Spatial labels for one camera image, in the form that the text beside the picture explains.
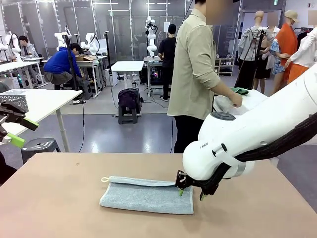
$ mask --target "light blue towel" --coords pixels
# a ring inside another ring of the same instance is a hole
[[[191,215],[194,213],[193,188],[179,196],[175,182],[110,177],[107,191],[99,204],[103,207]]]

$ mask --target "orange garment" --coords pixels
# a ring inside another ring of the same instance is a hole
[[[294,63],[291,67],[289,78],[287,84],[290,84],[303,73],[305,73],[309,68],[301,66],[299,64]]]
[[[289,26],[287,23],[284,23],[279,33],[276,35],[276,39],[278,41],[278,44],[281,48],[281,53],[288,53],[289,55],[293,55],[297,51],[297,37],[296,34],[291,26]],[[281,59],[282,66],[285,66],[287,62],[287,59]],[[284,80],[288,81],[289,74],[291,71],[292,63],[287,67],[287,69],[284,72]]]

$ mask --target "towel loop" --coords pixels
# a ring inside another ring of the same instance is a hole
[[[101,179],[101,182],[109,182],[109,178],[103,177],[103,178]]]

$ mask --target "person in blue jacket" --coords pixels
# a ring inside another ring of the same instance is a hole
[[[76,63],[76,55],[79,54],[80,45],[72,43],[70,45],[71,55],[73,57],[73,65],[76,73],[76,80],[82,80],[80,69]],[[68,82],[71,88],[74,90],[75,85],[73,76],[70,70],[70,64],[68,61],[68,50],[65,47],[60,47],[52,58],[44,65],[45,80],[54,84],[54,89],[59,90],[60,85]],[[80,96],[74,98],[73,104],[83,104],[85,101],[80,100]]]

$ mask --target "black t-shirt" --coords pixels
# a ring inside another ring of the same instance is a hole
[[[158,52],[164,55],[163,58],[163,67],[164,68],[173,68],[174,59],[175,59],[175,48],[176,48],[176,37],[166,38],[162,40]]]

